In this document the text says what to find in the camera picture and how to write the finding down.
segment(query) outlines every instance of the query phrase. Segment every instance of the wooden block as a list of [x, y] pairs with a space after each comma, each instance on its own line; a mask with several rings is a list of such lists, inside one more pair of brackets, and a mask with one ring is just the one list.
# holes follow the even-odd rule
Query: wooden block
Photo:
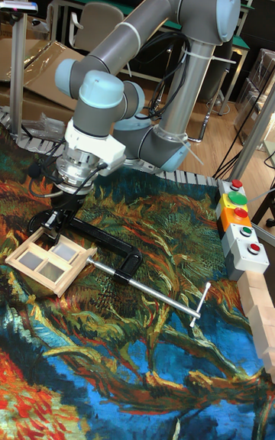
[[251, 272], [251, 270], [246, 270], [238, 280], [239, 292], [241, 293], [240, 288], [247, 289], [248, 287], [255, 287], [256, 289], [267, 290], [267, 283], [264, 278], [264, 274]]
[[251, 330], [258, 326], [275, 326], [275, 308], [254, 306], [247, 314]]
[[269, 351], [264, 354], [263, 357], [264, 368], [268, 374], [274, 374], [275, 376], [275, 351]]
[[254, 330], [253, 340], [259, 358], [275, 352], [275, 326], [259, 326]]
[[246, 316], [248, 316], [248, 313], [254, 306], [273, 308], [273, 303], [267, 289], [240, 286], [239, 292], [241, 297], [241, 305]]

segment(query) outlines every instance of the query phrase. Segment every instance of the emergency stop button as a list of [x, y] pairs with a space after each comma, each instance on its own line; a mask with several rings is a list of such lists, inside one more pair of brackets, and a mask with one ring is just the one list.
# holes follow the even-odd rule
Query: emergency stop button
[[238, 191], [241, 187], [242, 187], [242, 183], [241, 183], [240, 180], [238, 180], [238, 179], [233, 179], [233, 180], [231, 181], [230, 188], [231, 188], [232, 190]]

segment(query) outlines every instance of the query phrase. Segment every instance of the orange button housing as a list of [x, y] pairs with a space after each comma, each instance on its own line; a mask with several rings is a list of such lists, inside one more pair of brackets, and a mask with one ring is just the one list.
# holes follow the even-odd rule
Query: orange button housing
[[248, 218], [247, 212], [241, 208], [236, 209], [223, 208], [220, 218], [224, 231], [227, 230], [228, 226], [231, 223], [234, 223], [235, 225], [252, 226], [251, 220]]

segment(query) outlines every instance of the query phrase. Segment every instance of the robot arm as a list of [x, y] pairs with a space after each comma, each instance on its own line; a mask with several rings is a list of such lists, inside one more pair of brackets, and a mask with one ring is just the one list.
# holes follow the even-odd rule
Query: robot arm
[[[85, 196], [97, 172], [108, 175], [124, 163], [125, 156], [166, 171], [180, 165], [186, 156], [186, 126], [213, 51], [231, 39], [240, 4], [240, 0], [144, 0], [81, 62], [65, 60], [59, 65], [57, 87], [78, 102], [66, 130], [64, 154], [57, 160], [62, 179], [58, 190]], [[189, 39], [188, 69], [183, 52], [167, 108], [153, 126], [150, 119], [135, 118], [144, 106], [141, 88], [116, 75], [167, 20], [180, 24]]]

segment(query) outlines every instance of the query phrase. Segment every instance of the green button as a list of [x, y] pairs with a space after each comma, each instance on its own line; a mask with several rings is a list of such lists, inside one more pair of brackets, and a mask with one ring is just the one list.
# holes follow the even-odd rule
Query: green button
[[252, 233], [252, 230], [250, 230], [250, 228], [247, 228], [246, 226], [242, 228], [242, 231], [244, 231], [244, 233], [248, 233], [249, 235], [251, 235]]
[[243, 236], [250, 236], [250, 235], [252, 234], [252, 230], [251, 230], [250, 228], [248, 228], [247, 226], [243, 226], [243, 227], [240, 229], [240, 233], [241, 233], [241, 235], [243, 235]]
[[228, 198], [235, 205], [244, 205], [248, 201], [244, 194], [240, 192], [229, 192]]

